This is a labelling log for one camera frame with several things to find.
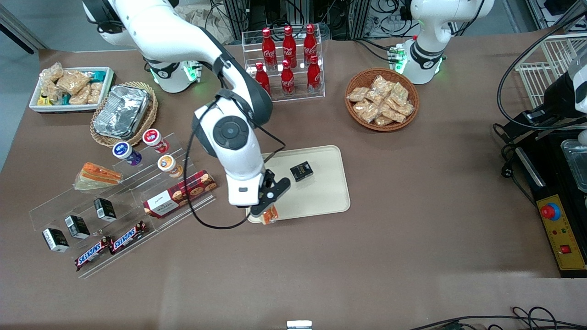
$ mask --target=white food tray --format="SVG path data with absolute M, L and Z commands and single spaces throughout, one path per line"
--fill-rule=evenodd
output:
M 310 164 L 313 175 L 296 182 L 289 169 L 305 161 Z M 344 212 L 350 207 L 345 168 L 337 146 L 281 151 L 265 167 L 275 173 L 276 180 L 287 177 L 291 181 L 291 188 L 275 202 L 278 220 Z M 249 221 L 262 222 L 253 216 Z
M 41 96 L 41 79 L 37 80 L 37 85 L 35 87 L 35 91 L 33 92 L 33 96 L 31 97 L 31 101 L 29 102 L 29 107 L 36 112 L 42 113 L 59 113 L 59 112 L 88 112 L 90 110 L 96 110 L 98 105 L 104 101 L 104 98 L 108 94 L 110 90 L 110 85 L 112 84 L 112 79 L 114 78 L 114 71 L 107 66 L 88 66 L 85 68 L 63 68 L 63 70 L 79 70 L 82 72 L 86 71 L 106 71 L 106 76 L 104 77 L 104 86 L 102 86 L 102 91 L 100 92 L 100 98 L 98 98 L 98 103 L 95 105 L 64 105 L 64 106 L 39 106 L 37 105 L 37 101 L 39 100 L 39 96 Z

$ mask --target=wicker basket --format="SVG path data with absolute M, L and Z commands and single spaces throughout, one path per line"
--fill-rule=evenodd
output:
M 408 116 L 405 122 L 394 122 L 385 126 L 377 126 L 375 124 L 366 123 L 355 113 L 355 110 L 353 109 L 353 103 L 346 98 L 346 96 L 357 87 L 371 87 L 371 84 L 375 81 L 375 77 L 377 77 L 378 75 L 381 75 L 386 80 L 391 82 L 400 82 L 409 92 L 408 100 L 414 106 L 414 112 L 410 116 Z M 406 77 L 400 75 L 399 73 L 391 69 L 371 68 L 357 73 L 357 75 L 355 75 L 350 80 L 349 85 L 346 87 L 345 103 L 346 109 L 349 111 L 349 114 L 353 118 L 355 118 L 355 120 L 359 124 L 372 130 L 377 130 L 380 132 L 390 132 L 394 130 L 399 130 L 405 125 L 411 123 L 412 120 L 414 120 L 414 118 L 418 114 L 418 108 L 420 107 L 420 98 L 418 97 L 418 91 L 416 90 L 416 87 L 414 87 L 414 84 L 412 84 L 411 81 L 409 81 Z
M 148 108 L 144 114 L 143 121 L 139 127 L 139 130 L 137 131 L 137 133 L 133 137 L 131 137 L 130 139 L 128 139 L 126 141 L 131 146 L 135 146 L 139 142 L 141 142 L 141 140 L 143 138 L 143 133 L 146 130 L 148 130 L 149 128 L 151 128 L 151 125 L 155 122 L 155 118 L 157 117 L 157 105 L 158 105 L 157 97 L 155 96 L 155 91 L 151 88 L 151 86 L 149 86 L 145 83 L 127 82 L 127 83 L 123 83 L 122 85 L 144 89 L 151 96 L 151 100 L 149 101 Z M 92 138 L 96 142 L 100 143 L 102 146 L 113 147 L 117 142 L 120 142 L 122 140 L 115 139 L 114 137 L 99 135 L 98 133 L 96 133 L 96 131 L 94 129 L 94 120 L 96 120 L 96 116 L 102 111 L 102 109 L 104 108 L 104 105 L 106 104 L 107 101 L 108 101 L 108 97 L 106 96 L 104 101 L 102 101 L 102 103 L 100 103 L 100 106 L 98 107 L 98 109 L 96 109 L 94 116 L 92 116 L 92 122 L 90 123 L 90 132 L 92 134 Z

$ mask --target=red bottle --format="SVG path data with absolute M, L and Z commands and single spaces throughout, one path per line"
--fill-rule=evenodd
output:
M 292 29 L 291 26 L 287 25 L 286 27 L 284 27 L 284 34 L 285 34 L 285 38 L 284 38 L 284 59 L 289 61 L 289 65 L 291 65 L 292 68 L 295 68 L 298 65 L 298 60 L 296 58 L 296 49 L 295 49 L 295 40 L 294 37 L 292 37 L 292 32 L 294 31 L 294 29 Z
M 281 89 L 285 97 L 292 97 L 295 93 L 294 73 L 291 71 L 288 60 L 284 59 L 281 63 L 284 65 L 284 70 L 281 72 Z
M 263 51 L 267 71 L 277 71 L 277 54 L 275 53 L 275 42 L 271 39 L 271 30 L 264 28 L 261 33 L 263 33 L 261 50 Z
M 316 36 L 314 24 L 306 25 L 306 39 L 303 40 L 303 62 L 306 68 L 310 65 L 310 58 L 316 55 Z
M 267 94 L 271 96 L 271 87 L 269 87 L 269 76 L 265 71 L 263 71 L 263 63 L 257 62 L 255 64 L 257 67 L 257 74 L 255 75 L 255 80 L 267 91 Z
M 308 92 L 318 94 L 320 92 L 320 67 L 318 66 L 318 56 L 310 57 L 310 66 L 308 66 Z

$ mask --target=clear acrylic display stand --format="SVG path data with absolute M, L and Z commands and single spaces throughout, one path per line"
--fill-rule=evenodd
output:
M 181 147 L 174 134 L 166 136 L 165 139 L 170 145 L 166 154 L 175 157 L 177 163 L 183 166 L 185 150 Z M 94 246 L 103 236 L 111 236 L 113 240 L 116 240 L 141 221 L 147 225 L 147 232 L 140 239 L 132 241 L 121 251 L 114 255 L 110 254 L 110 251 L 103 251 L 95 259 L 85 264 L 79 271 L 80 278 L 87 278 L 95 274 L 191 213 L 189 206 L 185 205 L 163 218 L 154 218 L 145 214 L 144 201 L 171 188 L 183 178 L 174 179 L 159 170 L 157 160 L 161 157 L 161 154 L 156 153 L 153 148 L 146 147 L 139 152 L 143 156 L 140 164 L 130 166 L 125 161 L 121 161 L 113 166 L 115 171 L 123 175 L 123 181 L 119 185 L 84 192 L 72 188 L 30 211 L 33 228 L 39 232 L 40 240 L 43 239 L 41 231 L 46 228 L 55 228 L 63 232 L 69 243 L 69 248 L 63 254 L 72 259 L 72 272 L 76 269 L 73 263 L 74 260 Z M 184 170 L 189 177 L 204 169 L 196 169 L 193 162 L 188 159 L 187 169 Z M 112 202 L 117 220 L 109 223 L 97 217 L 93 202 L 99 197 Z M 192 205 L 195 210 L 199 210 L 214 200 L 215 197 L 210 192 L 205 192 L 192 200 Z M 91 233 L 89 237 L 82 240 L 69 234 L 65 225 L 65 218 L 70 215 L 83 218 Z M 48 249 L 46 252 L 58 253 Z
M 316 45 L 316 56 L 318 56 L 318 65 L 320 66 L 320 92 L 317 94 L 310 94 L 308 92 L 308 68 L 303 63 L 303 40 L 306 37 L 306 26 L 297 25 L 293 26 L 293 38 L 296 42 L 296 58 L 298 60 L 298 65 L 292 69 L 295 93 L 291 97 L 285 97 L 281 90 L 281 72 L 283 71 L 281 61 L 284 59 L 284 52 L 282 50 L 283 39 L 285 36 L 284 29 L 271 29 L 271 37 L 275 42 L 275 53 L 277 54 L 278 63 L 277 71 L 267 71 L 267 75 L 269 76 L 269 85 L 271 87 L 271 100 L 273 102 L 311 99 L 314 97 L 324 97 L 324 95 L 326 95 L 324 81 L 324 60 L 322 57 L 322 37 L 320 35 L 319 25 L 314 24 L 314 27 L 314 35 L 316 36 L 316 42 L 318 43 Z M 261 31 L 248 31 L 242 33 L 242 52 L 245 56 L 245 69 L 247 70 L 247 73 L 253 78 L 257 74 L 255 63 L 261 62 L 265 64 L 265 60 L 263 59 L 263 51 L 261 50 L 262 41 L 263 36 L 261 35 Z

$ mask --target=table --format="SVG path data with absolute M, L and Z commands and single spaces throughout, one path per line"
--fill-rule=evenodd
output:
M 351 207 L 345 213 L 214 231 L 188 218 L 87 280 L 48 251 L 28 211 L 70 187 L 86 161 L 115 163 L 89 134 L 90 114 L 27 110 L 0 174 L 0 324 L 3 329 L 409 329 L 449 317 L 509 314 L 543 305 L 587 322 L 587 280 L 558 278 L 533 206 L 501 177 L 490 124 L 501 75 L 540 32 L 453 38 L 441 72 L 418 86 L 418 117 L 394 133 L 353 121 L 349 79 L 384 63 L 353 42 L 325 43 L 326 97 L 275 105 L 266 128 L 288 149 L 337 145 Z M 239 48 L 231 48 L 237 58 Z M 110 66 L 117 82 L 149 82 L 137 52 L 41 52 L 41 67 Z M 186 144 L 193 110 L 219 85 L 177 95 L 157 89 L 155 127 Z M 504 106 L 521 111 L 521 85 Z M 258 132 L 263 152 L 277 144 Z M 219 182 L 200 216 L 219 225 L 242 211 L 227 203 L 218 161 L 200 146 L 196 166 Z

